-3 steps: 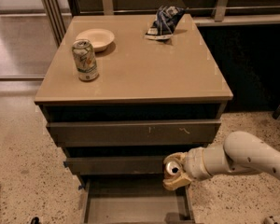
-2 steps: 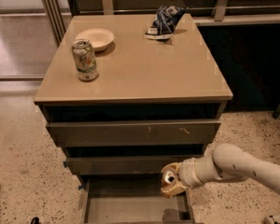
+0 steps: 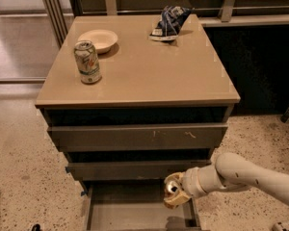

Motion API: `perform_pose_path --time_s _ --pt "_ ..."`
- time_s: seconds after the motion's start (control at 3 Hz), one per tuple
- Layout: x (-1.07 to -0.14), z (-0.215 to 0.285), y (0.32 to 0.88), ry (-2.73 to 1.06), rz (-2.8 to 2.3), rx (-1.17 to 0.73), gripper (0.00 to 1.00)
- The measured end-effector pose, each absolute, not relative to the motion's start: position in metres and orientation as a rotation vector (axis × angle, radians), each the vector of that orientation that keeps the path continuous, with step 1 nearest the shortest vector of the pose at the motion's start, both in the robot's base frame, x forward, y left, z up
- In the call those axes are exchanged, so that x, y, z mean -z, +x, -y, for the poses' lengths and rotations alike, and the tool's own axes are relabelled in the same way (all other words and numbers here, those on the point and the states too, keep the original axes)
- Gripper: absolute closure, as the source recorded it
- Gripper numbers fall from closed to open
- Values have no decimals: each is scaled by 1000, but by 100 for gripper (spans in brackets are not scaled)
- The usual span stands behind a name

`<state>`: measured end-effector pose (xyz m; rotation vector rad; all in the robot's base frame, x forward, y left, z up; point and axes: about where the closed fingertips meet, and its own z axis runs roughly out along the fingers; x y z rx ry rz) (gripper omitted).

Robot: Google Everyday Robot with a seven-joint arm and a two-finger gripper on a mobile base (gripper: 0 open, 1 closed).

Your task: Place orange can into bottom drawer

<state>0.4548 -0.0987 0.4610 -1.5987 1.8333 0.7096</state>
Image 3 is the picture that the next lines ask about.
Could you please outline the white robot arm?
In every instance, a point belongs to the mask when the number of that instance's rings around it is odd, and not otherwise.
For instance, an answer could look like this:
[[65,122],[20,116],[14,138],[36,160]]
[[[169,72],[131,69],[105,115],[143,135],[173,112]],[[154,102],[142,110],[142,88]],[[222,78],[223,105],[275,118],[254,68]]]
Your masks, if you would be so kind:
[[171,209],[212,192],[240,192],[249,187],[289,206],[288,174],[260,167],[235,153],[221,154],[206,167],[173,173],[164,183],[164,203]]

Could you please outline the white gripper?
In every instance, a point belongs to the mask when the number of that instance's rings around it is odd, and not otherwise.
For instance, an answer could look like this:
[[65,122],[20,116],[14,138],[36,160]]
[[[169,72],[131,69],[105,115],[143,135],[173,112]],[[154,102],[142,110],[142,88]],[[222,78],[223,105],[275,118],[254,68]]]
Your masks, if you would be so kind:
[[214,165],[189,168],[184,173],[175,172],[167,176],[165,181],[180,181],[181,179],[184,192],[165,193],[164,204],[169,209],[177,208],[188,202],[191,197],[200,198],[212,192],[225,190],[223,179],[219,176]]

